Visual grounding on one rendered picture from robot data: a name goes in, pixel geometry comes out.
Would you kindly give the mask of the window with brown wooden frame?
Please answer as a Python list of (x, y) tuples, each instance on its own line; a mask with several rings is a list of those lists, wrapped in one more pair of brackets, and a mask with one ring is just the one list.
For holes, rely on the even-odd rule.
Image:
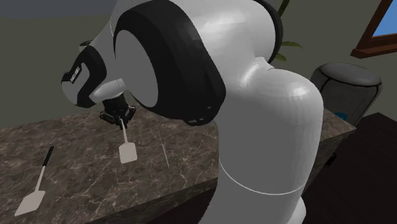
[(351, 56), (364, 59), (397, 52), (397, 31), (375, 36), (375, 31), (394, 0), (381, 0), (361, 39), (352, 50)]

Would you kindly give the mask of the green leafy plant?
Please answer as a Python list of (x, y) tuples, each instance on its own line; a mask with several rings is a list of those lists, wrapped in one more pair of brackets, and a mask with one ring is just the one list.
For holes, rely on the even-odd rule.
[[(282, 3), (277, 11), (277, 13), (280, 17), (282, 17), (282, 15), (284, 14), (286, 8), (288, 7), (289, 2), (290, 2), (290, 0), (282, 0)], [(290, 46), (290, 47), (297, 47), (297, 48), (303, 49), (302, 45), (292, 42), (292, 41), (282, 41), (281, 46)], [(277, 53), (275, 56), (275, 59), (280, 60), (280, 61), (287, 61), (286, 57), (281, 53)]]

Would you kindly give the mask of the grey round trash can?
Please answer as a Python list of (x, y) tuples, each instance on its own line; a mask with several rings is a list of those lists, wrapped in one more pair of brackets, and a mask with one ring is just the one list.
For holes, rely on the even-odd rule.
[(356, 126), (382, 91), (382, 80), (373, 71), (343, 62), (316, 68), (310, 81), (320, 91), (324, 106), (332, 113), (345, 113)]

